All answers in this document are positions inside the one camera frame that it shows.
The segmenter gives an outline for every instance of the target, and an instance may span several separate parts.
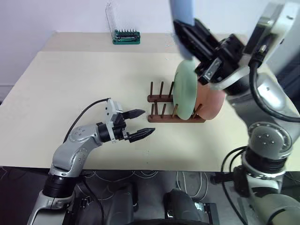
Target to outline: green plate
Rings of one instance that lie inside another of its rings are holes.
[[[177,115],[182,120],[188,120],[194,110],[197,98],[197,75],[194,72],[195,62],[193,60],[182,61],[176,70],[173,102],[178,104]]]

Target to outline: table surface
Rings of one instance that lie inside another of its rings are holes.
[[[156,130],[138,142],[104,143],[91,152],[85,169],[219,171],[229,151],[247,144],[247,128],[227,102],[215,119],[202,124],[149,123],[150,82],[158,93],[164,81],[167,94],[182,58],[169,34],[144,35],[140,46],[112,45],[109,38],[58,33],[36,55],[0,106],[0,165],[49,168],[76,117],[103,98],[120,102],[124,111],[147,112],[127,120],[129,132]],[[105,104],[95,105],[78,125],[101,122],[104,113]],[[289,171],[299,170],[299,156],[294,150]]]

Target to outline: floor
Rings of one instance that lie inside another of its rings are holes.
[[[0,171],[0,224],[2,225],[25,225],[31,210],[35,204],[39,191],[43,188],[46,176],[20,171],[16,168],[5,167],[5,171]],[[139,210],[134,214],[135,220],[164,218],[163,196],[165,193],[177,187],[176,172],[165,171],[158,172],[155,176],[148,176],[152,173],[148,171],[87,171],[87,179],[90,188],[95,192],[99,199],[103,199],[102,203],[105,208],[105,215],[109,211],[113,197],[112,194],[122,185],[134,181],[138,185]],[[208,178],[214,173],[207,172]],[[195,195],[200,184],[200,173],[185,172],[187,192],[189,195]],[[182,172],[179,172],[179,185],[183,188],[184,180]],[[287,179],[285,183],[292,185],[294,181]],[[202,198],[206,190],[206,178],[202,173],[202,188],[198,194],[198,199]],[[233,202],[237,205],[238,195],[233,190],[233,184],[228,182],[227,189]],[[76,192],[82,197],[88,195],[88,191],[83,184],[76,187]],[[288,188],[285,191],[296,196],[299,195],[299,189]],[[208,192],[202,200],[203,203],[216,203],[219,221],[221,225],[239,225],[242,224],[234,214],[232,208],[227,201],[222,187],[213,185],[209,182]],[[248,224],[257,224],[256,216],[251,210],[246,210]],[[90,203],[81,213],[78,224],[99,224],[100,213],[97,204]]]

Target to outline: light blue object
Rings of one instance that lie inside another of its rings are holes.
[[[170,0],[172,19],[194,26],[194,0]],[[179,47],[179,51],[185,60],[191,60],[193,55],[181,44],[178,37],[174,40]]]
[[[196,103],[198,80],[194,69],[193,60],[183,60],[175,73],[173,102],[178,104],[176,113],[182,120],[191,117]]]

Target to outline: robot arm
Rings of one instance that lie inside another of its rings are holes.
[[[107,100],[106,122],[94,125],[80,126],[73,129],[67,140],[55,151],[52,165],[46,180],[44,189],[40,191],[34,209],[30,215],[28,225],[47,224],[43,218],[45,210],[63,210],[57,224],[61,224],[67,208],[72,206],[74,200],[74,188],[80,181],[84,163],[90,152],[103,143],[117,140],[129,140],[135,142],[150,135],[155,128],[144,128],[134,134],[126,131],[126,119],[133,119],[141,114],[144,110],[131,110],[123,112],[119,103]]]
[[[247,46],[231,34],[218,42],[198,20],[194,24],[183,22],[176,11],[184,11],[180,0],[170,0],[174,29],[180,41],[179,50],[185,59],[189,51],[201,64],[195,69],[198,81],[211,89],[227,93],[227,101],[235,109],[248,128],[248,146],[242,154],[242,166],[235,168],[235,187],[238,193],[248,197],[260,220],[267,224],[298,224],[300,204],[281,195],[285,162],[292,152],[292,145],[300,135],[300,123],[280,120],[258,106],[253,95],[251,79],[257,67],[264,63],[283,41],[293,25],[298,5],[287,3],[274,8],[271,16],[261,17]],[[270,109],[299,120],[280,85],[267,73],[258,74],[257,89],[265,105]]]

